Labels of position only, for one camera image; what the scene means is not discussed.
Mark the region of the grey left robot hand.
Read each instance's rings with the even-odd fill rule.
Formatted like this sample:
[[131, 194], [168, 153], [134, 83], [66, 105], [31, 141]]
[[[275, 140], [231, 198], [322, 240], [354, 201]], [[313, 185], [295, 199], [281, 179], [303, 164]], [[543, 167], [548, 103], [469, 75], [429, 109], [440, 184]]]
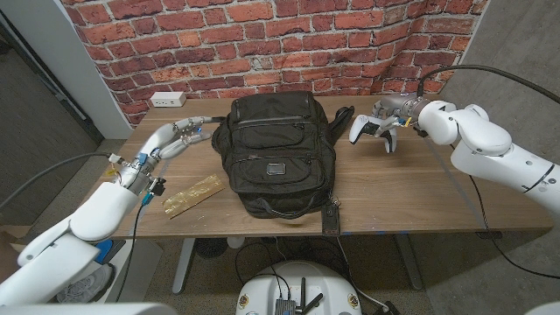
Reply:
[[212, 131], [201, 130], [204, 123], [216, 123], [220, 120], [218, 117], [195, 116], [167, 123], [148, 138], [138, 154], [146, 154], [157, 160], [175, 158], [190, 145], [212, 136]]

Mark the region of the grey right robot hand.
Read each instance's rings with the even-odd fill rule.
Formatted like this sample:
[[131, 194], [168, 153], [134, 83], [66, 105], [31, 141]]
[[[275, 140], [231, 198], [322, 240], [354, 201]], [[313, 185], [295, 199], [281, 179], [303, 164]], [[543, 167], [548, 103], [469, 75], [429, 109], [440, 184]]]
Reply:
[[380, 137], [385, 131], [391, 130], [396, 126], [400, 118], [405, 120], [406, 125], [417, 124], [421, 111], [431, 102], [416, 93], [388, 94], [383, 96], [374, 104], [372, 114], [376, 118], [385, 116], [385, 119], [378, 122], [379, 128], [374, 133], [375, 137]]

